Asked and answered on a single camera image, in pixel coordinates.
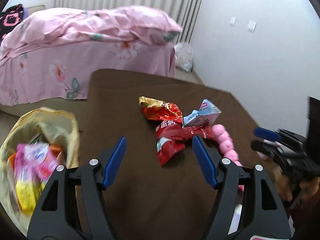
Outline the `red snack wrapper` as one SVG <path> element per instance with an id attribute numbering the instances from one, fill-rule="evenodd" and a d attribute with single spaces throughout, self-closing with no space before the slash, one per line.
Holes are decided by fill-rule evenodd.
<path id="1" fill-rule="evenodd" d="M 184 127 L 182 112 L 175 103 L 141 96 L 139 104 L 148 120 L 160 122 L 155 132 L 157 158 L 161 166 L 166 165 L 176 153 L 184 150 L 185 142 L 194 136 L 214 139 L 210 125 Z"/>

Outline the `small blue white carton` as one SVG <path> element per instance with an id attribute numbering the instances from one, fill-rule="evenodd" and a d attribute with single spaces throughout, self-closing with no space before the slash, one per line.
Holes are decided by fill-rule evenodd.
<path id="1" fill-rule="evenodd" d="M 183 126 L 213 126 L 222 111 L 208 99 L 204 99 L 198 110 L 193 110 L 188 116 L 183 117 Z"/>

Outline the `pink cartoon tissue pack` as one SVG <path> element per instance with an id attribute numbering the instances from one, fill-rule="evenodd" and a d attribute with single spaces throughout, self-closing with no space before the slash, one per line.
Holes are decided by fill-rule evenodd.
<path id="1" fill-rule="evenodd" d="M 50 176 L 60 165 L 62 149 L 45 142 L 34 144 L 18 144 L 17 153 L 21 153 L 38 178 L 47 182 Z"/>

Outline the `yellow printed wrapper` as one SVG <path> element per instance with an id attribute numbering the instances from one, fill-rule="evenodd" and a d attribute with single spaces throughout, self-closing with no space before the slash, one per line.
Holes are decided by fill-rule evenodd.
<path id="1" fill-rule="evenodd" d="M 42 181 L 17 181 L 15 185 L 17 200 L 24 214 L 33 214 L 44 187 L 45 183 Z"/>

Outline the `yellow plastic trash bag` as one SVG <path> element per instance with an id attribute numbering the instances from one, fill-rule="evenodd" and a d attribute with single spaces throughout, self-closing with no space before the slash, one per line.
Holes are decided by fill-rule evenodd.
<path id="1" fill-rule="evenodd" d="M 21 116 L 1 146 L 1 204 L 27 234 L 41 193 L 57 166 L 78 166 L 80 145 L 75 115 L 41 107 Z"/>

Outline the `pink caterpillar toy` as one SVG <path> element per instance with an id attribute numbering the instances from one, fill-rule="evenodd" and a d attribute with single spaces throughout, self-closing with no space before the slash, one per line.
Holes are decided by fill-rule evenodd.
<path id="1" fill-rule="evenodd" d="M 219 145 L 222 156 L 230 159 L 237 166 L 242 167 L 242 164 L 239 161 L 239 155 L 234 148 L 233 139 L 226 128 L 221 124 L 216 124 L 212 126 L 212 132 L 214 134 L 214 141 Z"/>

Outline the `white plastic bag on floor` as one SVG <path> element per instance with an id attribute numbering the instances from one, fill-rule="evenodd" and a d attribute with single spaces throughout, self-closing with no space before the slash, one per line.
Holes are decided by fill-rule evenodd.
<path id="1" fill-rule="evenodd" d="M 193 68 L 193 48 L 187 42 L 179 42 L 175 46 L 176 67 L 190 73 Z"/>

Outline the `pink floral bed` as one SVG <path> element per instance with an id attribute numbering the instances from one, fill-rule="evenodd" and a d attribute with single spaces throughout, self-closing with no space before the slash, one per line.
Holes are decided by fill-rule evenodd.
<path id="1" fill-rule="evenodd" d="M 18 55 L 1 63 L 1 104 L 15 106 L 53 98 L 85 100 L 90 75 L 99 69 L 173 77 L 173 41 L 163 45 L 86 41 Z"/>

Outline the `pink floral duvet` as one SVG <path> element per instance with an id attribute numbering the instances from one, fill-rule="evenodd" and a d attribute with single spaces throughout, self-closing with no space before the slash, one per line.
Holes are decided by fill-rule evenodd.
<path id="1" fill-rule="evenodd" d="M 33 13 L 1 42 L 1 63 L 44 47 L 101 41 L 163 45 L 182 32 L 166 12 L 141 5 L 116 9 L 51 8 Z"/>

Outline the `black kitty pillow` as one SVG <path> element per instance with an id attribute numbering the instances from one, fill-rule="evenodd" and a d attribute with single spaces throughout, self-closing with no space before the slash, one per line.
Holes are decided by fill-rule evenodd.
<path id="1" fill-rule="evenodd" d="M 5 36 L 10 33 L 24 18 L 24 7 L 22 4 L 9 7 L 1 12 L 0 16 L 0 39 L 1 42 Z"/>

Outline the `white wall socket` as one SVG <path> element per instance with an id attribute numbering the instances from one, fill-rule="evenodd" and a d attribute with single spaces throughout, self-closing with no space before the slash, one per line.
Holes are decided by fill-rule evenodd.
<path id="1" fill-rule="evenodd" d="M 256 26 L 257 26 L 257 23 L 256 23 L 256 22 L 254 22 L 254 21 L 249 21 L 248 27 L 247 27 L 247 31 L 249 31 L 250 33 L 254 33 Z"/>

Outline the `white wall switch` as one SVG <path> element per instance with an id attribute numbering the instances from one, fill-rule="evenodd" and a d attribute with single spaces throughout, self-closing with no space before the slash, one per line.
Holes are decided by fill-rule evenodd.
<path id="1" fill-rule="evenodd" d="M 230 25 L 231 27 L 233 27 L 233 26 L 235 26 L 235 23 L 236 23 L 236 17 L 232 17 L 232 18 L 230 19 L 229 25 Z"/>

